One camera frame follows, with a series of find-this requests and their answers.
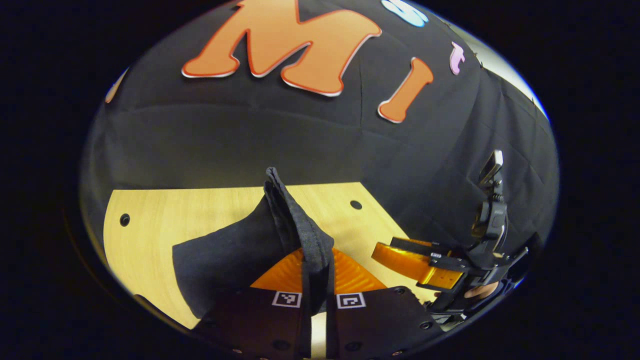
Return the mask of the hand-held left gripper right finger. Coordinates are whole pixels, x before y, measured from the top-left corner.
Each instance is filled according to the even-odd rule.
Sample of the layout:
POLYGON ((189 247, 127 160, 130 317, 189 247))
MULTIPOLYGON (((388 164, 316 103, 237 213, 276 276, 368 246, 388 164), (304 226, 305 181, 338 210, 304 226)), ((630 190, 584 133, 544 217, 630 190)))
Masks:
POLYGON ((386 287, 336 248, 326 297, 326 357, 395 360, 435 344, 445 331, 404 285, 386 287))

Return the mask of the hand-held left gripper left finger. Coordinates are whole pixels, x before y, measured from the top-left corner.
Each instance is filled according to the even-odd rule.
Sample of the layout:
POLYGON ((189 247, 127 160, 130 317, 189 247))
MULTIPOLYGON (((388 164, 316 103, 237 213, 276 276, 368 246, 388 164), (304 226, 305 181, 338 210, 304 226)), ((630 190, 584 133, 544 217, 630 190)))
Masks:
POLYGON ((302 249, 245 288, 217 292, 194 335, 238 360, 311 357, 309 282, 302 249))

